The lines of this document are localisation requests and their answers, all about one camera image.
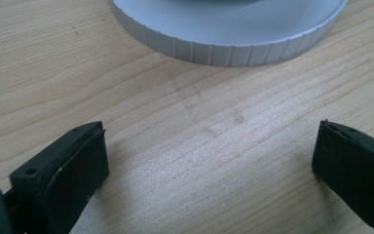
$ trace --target wooden table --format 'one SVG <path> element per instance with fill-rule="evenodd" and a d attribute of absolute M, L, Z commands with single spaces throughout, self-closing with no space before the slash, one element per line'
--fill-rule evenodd
<path fill-rule="evenodd" d="M 311 172 L 323 119 L 374 137 L 374 0 L 244 68 L 156 53 L 107 0 L 0 0 L 0 189 L 68 130 L 106 129 L 111 175 L 72 233 L 374 233 Z"/>

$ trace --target ridged edge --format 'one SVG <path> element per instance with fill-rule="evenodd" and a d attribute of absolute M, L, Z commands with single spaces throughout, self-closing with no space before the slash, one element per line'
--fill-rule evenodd
<path fill-rule="evenodd" d="M 120 25 L 135 39 L 167 56 L 216 66 L 256 66 L 294 58 L 311 48 L 333 26 L 349 0 L 326 20 L 303 33 L 281 40 L 248 46 L 219 46 L 182 40 L 148 28 L 128 16 L 115 3 L 110 7 Z"/>

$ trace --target white round object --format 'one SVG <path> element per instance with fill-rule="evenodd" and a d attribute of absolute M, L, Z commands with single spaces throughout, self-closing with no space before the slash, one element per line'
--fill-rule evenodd
<path fill-rule="evenodd" d="M 168 56 L 247 66 L 293 58 L 329 31 L 348 0 L 110 0 L 133 37 Z"/>

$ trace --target black clamp jaw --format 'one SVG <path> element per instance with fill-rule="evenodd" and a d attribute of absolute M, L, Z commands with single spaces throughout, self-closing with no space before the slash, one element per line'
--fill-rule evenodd
<path fill-rule="evenodd" d="M 312 161 L 314 173 L 374 228 L 374 138 L 322 121 Z"/>
<path fill-rule="evenodd" d="M 65 234 L 108 177 L 101 122 L 66 133 L 10 175 L 0 191 L 0 234 Z"/>

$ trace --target wood grain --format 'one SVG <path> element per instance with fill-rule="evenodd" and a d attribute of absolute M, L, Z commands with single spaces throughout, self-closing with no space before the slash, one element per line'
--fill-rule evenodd
<path fill-rule="evenodd" d="M 245 68 L 153 52 L 106 0 L 0 0 L 0 189 L 69 129 L 107 130 L 111 175 L 72 233 L 374 233 L 311 172 L 322 119 L 374 136 L 374 0 Z"/>

